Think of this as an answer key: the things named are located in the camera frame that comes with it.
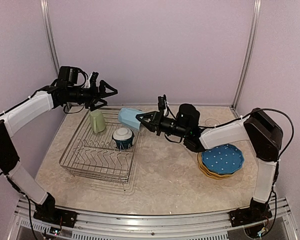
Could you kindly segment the light blue faceted cup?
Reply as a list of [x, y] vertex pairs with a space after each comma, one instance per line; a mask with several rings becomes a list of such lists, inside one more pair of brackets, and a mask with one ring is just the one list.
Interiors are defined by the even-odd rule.
[[144, 112], [134, 108], [123, 107], [119, 111], [117, 119], [127, 128], [140, 131], [141, 122], [136, 118], [136, 115], [139, 114], [144, 114]]

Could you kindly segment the light green mug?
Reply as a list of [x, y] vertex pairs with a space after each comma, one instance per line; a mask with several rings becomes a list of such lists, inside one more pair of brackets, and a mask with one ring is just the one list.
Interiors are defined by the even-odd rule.
[[89, 113], [89, 121], [92, 131], [98, 134], [106, 129], [106, 122], [101, 110], [97, 109]]

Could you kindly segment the teal and white bowl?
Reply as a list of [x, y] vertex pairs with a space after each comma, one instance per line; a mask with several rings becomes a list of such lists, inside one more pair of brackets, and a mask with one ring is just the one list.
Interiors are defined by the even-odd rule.
[[133, 147], [135, 134], [133, 131], [126, 127], [116, 129], [112, 134], [116, 147], [120, 151], [126, 151]]

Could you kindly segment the clear glass cup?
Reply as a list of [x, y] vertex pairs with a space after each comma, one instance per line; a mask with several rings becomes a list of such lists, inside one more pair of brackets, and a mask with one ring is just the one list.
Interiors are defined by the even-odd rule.
[[207, 126], [207, 127], [215, 127], [215, 126], [218, 126], [220, 125], [221, 123], [214, 119], [214, 118], [207, 118], [205, 121], [204, 121], [204, 125]]

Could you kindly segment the blue plate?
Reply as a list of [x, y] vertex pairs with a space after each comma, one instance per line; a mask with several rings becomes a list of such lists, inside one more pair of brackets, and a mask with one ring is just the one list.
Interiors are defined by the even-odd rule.
[[232, 144], [219, 145], [199, 153], [199, 163], [218, 175], [232, 175], [243, 167], [245, 159]]

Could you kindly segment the yellow polka dot plate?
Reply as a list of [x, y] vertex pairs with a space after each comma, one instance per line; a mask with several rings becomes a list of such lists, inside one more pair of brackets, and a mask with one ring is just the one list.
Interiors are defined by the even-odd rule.
[[231, 178], [233, 175], [232, 174], [225, 174], [225, 175], [219, 175], [219, 174], [211, 174], [210, 172], [206, 171], [201, 171], [206, 177], [214, 180], [223, 180], [223, 179], [228, 179]]

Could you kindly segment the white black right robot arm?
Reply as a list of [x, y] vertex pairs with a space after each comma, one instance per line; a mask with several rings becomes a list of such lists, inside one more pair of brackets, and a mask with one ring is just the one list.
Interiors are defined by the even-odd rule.
[[200, 126], [200, 112], [189, 103], [181, 104], [174, 118], [164, 115], [166, 106], [162, 101], [158, 103], [158, 109], [137, 114], [135, 118], [152, 133], [181, 138], [185, 147], [194, 153], [240, 141], [251, 143], [258, 169], [245, 216], [250, 222], [258, 221], [268, 208], [279, 174], [279, 160], [285, 151], [282, 147], [283, 130], [267, 115], [268, 109], [257, 107], [243, 117], [214, 127]]

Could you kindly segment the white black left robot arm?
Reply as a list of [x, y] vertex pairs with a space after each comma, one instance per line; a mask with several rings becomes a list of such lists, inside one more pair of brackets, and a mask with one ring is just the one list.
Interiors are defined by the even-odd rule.
[[0, 170], [51, 223], [60, 218], [55, 199], [22, 166], [12, 137], [37, 117], [68, 103], [83, 105], [91, 111], [106, 106], [105, 98], [118, 94], [118, 90], [104, 80], [98, 81], [98, 75], [98, 72], [88, 75], [78, 67], [61, 66], [52, 84], [36, 90], [26, 100], [0, 113]]

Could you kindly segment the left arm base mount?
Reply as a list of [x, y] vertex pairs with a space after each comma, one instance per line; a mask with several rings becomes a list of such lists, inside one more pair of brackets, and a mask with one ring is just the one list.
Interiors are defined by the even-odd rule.
[[61, 208], [56, 208], [52, 214], [43, 210], [36, 210], [33, 214], [36, 220], [69, 228], [74, 228], [77, 216], [77, 212]]

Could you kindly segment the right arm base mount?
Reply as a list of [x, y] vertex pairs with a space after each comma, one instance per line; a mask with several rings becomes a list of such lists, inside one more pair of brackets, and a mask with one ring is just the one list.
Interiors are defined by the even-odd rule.
[[269, 208], [260, 210], [258, 208], [238, 208], [229, 212], [232, 227], [249, 225], [263, 220], [270, 219], [272, 212]]

